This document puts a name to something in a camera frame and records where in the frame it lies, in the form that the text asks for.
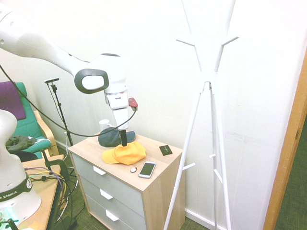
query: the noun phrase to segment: yellow cap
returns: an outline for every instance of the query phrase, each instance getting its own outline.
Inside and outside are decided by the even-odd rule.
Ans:
[[[146,157],[146,149],[137,141],[128,143],[127,146],[118,145],[102,153],[102,159],[107,164],[123,163],[134,164]]]

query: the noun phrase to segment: white drawer front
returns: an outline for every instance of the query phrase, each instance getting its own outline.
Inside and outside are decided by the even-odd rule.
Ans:
[[[77,172],[80,176],[91,182],[93,185],[102,189],[105,193],[114,197],[119,202],[123,203],[142,217],[144,217],[144,210],[142,204],[141,193],[113,176],[105,173],[101,175],[94,171],[93,165],[84,159],[72,155],[76,164]]]
[[[112,215],[111,212],[109,212],[109,216],[112,217],[113,220],[109,218],[106,215],[106,210],[98,203],[96,203],[94,200],[92,200],[89,196],[86,196],[86,200],[90,208],[90,212],[93,213],[97,218],[99,218],[103,223],[111,227],[112,230],[133,230],[124,222],[122,222],[120,219],[116,220],[116,218],[111,216]]]
[[[101,191],[98,187],[81,177],[81,183],[84,192],[87,196],[97,202],[99,205],[110,211],[125,224],[129,225],[134,230],[144,230],[146,229],[145,218],[123,205],[121,202],[115,198],[106,199],[101,195]]]

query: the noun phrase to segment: green carpet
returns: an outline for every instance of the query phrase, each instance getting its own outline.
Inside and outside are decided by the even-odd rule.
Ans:
[[[66,154],[65,151],[61,148],[59,148],[59,153]],[[65,162],[66,162],[67,167],[72,167],[72,163],[71,163],[69,156],[67,157]],[[82,210],[76,218],[77,226],[74,228],[74,230],[108,230],[98,220],[90,216],[86,208],[83,209],[84,200],[83,200],[80,189],[77,188],[72,194],[73,194],[72,196],[72,216],[77,215]],[[71,216],[71,202],[67,205],[67,208],[62,218],[64,219],[65,217],[70,217],[70,216]],[[208,229],[186,217],[186,221],[184,225],[182,226],[181,230],[208,230]]]
[[[297,147],[275,230],[307,229],[307,122]]]

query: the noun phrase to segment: wooden door frame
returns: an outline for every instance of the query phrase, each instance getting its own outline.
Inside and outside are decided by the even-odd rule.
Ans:
[[[264,230],[274,230],[307,113],[307,50],[274,180]]]

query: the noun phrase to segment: white wall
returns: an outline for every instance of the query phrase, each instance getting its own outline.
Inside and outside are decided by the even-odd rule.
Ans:
[[[199,71],[193,47],[176,42],[189,29],[179,0],[0,0],[41,28],[74,56],[91,61],[115,53],[126,63],[129,96],[139,110],[129,130],[183,147]],[[214,41],[220,2],[191,1],[202,41]],[[229,201],[234,230],[260,230],[271,195],[305,48],[304,0],[237,0],[229,33],[240,39],[224,49],[219,91],[224,126]],[[210,62],[212,44],[202,44]],[[0,50],[0,64],[25,82],[40,109],[60,122],[44,79],[59,77],[58,96],[68,127],[94,134],[110,119],[103,93],[85,95],[73,78],[50,63]],[[0,73],[0,81],[6,78]],[[213,221],[213,173],[209,91],[201,98],[186,164],[186,208],[197,221]],[[63,131],[50,124],[56,139]],[[83,138],[73,136],[75,143]],[[219,224],[225,227],[220,187]]]

